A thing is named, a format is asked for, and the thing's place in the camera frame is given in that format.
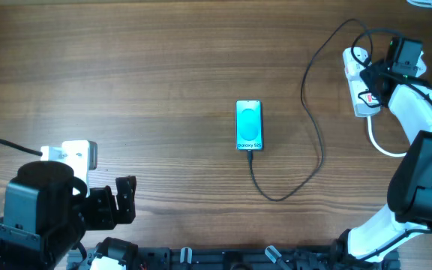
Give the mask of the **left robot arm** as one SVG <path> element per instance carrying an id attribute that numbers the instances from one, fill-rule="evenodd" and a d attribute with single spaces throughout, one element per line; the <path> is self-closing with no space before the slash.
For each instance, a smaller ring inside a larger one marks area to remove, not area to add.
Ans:
<path id="1" fill-rule="evenodd" d="M 70 251 L 81 260 L 69 269 L 89 267 L 108 257 L 132 269 L 138 247 L 105 238 L 89 253 L 81 240 L 88 231 L 113 230 L 135 218 L 134 176 L 115 180 L 111 188 L 88 188 L 74 170 L 57 161 L 35 161 L 21 166 L 5 192 L 0 217 L 0 269 L 54 269 Z"/>

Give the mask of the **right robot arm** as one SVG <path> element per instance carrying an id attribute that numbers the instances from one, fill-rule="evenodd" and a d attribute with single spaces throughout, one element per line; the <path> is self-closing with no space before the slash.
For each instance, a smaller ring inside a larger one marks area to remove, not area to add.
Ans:
<path id="1" fill-rule="evenodd" d="M 361 226 L 347 230 L 331 250 L 333 264 L 369 266 L 408 240 L 432 234 L 432 86 L 422 43 L 394 37 L 385 58 L 372 62 L 361 47 L 343 51 L 355 114 L 371 117 L 386 107 L 397 118 L 410 147 L 388 186 L 387 203 Z"/>

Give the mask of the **turquoise screen smartphone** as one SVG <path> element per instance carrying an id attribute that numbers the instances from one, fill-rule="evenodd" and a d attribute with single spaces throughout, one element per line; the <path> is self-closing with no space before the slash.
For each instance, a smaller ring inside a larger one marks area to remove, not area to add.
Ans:
<path id="1" fill-rule="evenodd" d="M 263 149 L 262 104 L 259 100 L 235 103 L 235 145 L 240 151 Z"/>

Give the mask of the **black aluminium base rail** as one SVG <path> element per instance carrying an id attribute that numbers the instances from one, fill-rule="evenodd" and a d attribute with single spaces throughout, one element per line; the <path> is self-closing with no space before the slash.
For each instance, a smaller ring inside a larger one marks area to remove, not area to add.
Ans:
<path id="1" fill-rule="evenodd" d="M 272 262 L 263 249 L 193 249 L 181 259 L 181 250 L 168 247 L 139 247 L 133 269 L 401 269 L 399 253 L 394 250 L 385 255 L 382 262 L 369 262 L 365 265 L 352 265 L 348 268 L 342 263 L 330 266 L 329 248 L 309 247 L 302 249 L 280 249 L 282 263 Z M 89 249 L 87 257 L 79 251 L 71 251 L 67 257 L 66 269 L 91 269 L 96 266 L 96 248 Z"/>

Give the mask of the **white power strip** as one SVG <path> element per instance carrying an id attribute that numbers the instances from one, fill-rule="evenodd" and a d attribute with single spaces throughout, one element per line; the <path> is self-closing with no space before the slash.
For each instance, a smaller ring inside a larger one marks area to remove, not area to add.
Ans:
<path id="1" fill-rule="evenodd" d="M 380 107 L 369 108 L 357 97 L 358 93 L 368 90 L 360 77 L 360 72 L 363 71 L 365 67 L 353 58 L 350 47 L 343 51 L 343 63 L 355 116 L 366 118 L 376 115 L 380 111 Z"/>

